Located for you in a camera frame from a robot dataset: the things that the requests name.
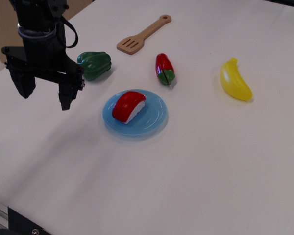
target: plastic toy food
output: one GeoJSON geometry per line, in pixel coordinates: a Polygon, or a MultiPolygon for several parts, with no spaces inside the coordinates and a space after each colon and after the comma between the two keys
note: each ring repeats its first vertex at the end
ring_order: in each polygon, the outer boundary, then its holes
{"type": "Polygon", "coordinates": [[[237,59],[231,58],[225,62],[220,70],[221,84],[226,92],[228,92],[234,98],[248,101],[252,98],[248,85],[241,78],[237,68],[237,59]]]}
{"type": "Polygon", "coordinates": [[[156,73],[160,82],[164,85],[170,85],[175,79],[174,68],[166,54],[157,55],[156,73]]]}
{"type": "Polygon", "coordinates": [[[84,52],[77,63],[84,68],[84,78],[91,81],[111,68],[111,57],[105,52],[84,52]]]}
{"type": "Polygon", "coordinates": [[[136,91],[124,93],[116,102],[112,116],[124,124],[128,124],[145,106],[145,96],[136,91]]]}

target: white table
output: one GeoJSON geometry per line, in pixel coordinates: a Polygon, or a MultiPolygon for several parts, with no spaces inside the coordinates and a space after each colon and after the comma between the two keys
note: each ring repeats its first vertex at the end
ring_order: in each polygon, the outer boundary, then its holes
{"type": "MultiPolygon", "coordinates": [[[[294,235],[294,8],[260,0],[96,0],[71,23],[112,68],[62,111],[36,79],[23,99],[0,72],[0,201],[55,235],[294,235]],[[160,15],[172,22],[130,56],[116,49],[160,15]],[[176,85],[162,86],[165,53],[176,85]],[[229,58],[254,97],[223,90],[229,58]],[[114,94],[152,91],[168,121],[130,138],[105,126],[114,94]]],[[[67,30],[68,44],[74,36],[67,30]]]]}

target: toy pepper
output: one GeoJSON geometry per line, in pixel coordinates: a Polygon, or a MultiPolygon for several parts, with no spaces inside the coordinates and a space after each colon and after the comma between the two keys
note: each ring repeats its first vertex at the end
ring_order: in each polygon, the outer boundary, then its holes
{"type": "Polygon", "coordinates": [[[84,68],[84,77],[91,81],[111,68],[111,57],[105,52],[84,52],[77,58],[84,68]]]}
{"type": "Polygon", "coordinates": [[[156,58],[156,73],[160,82],[164,85],[170,85],[175,79],[174,68],[166,54],[159,54],[156,58]]]}

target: toy banana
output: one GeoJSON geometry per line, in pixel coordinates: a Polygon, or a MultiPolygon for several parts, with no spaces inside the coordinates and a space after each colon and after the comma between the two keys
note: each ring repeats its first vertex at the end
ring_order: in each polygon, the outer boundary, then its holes
{"type": "Polygon", "coordinates": [[[253,93],[251,89],[240,76],[237,68],[237,59],[231,58],[222,65],[220,79],[225,91],[234,98],[244,101],[248,101],[252,98],[253,93]]]}

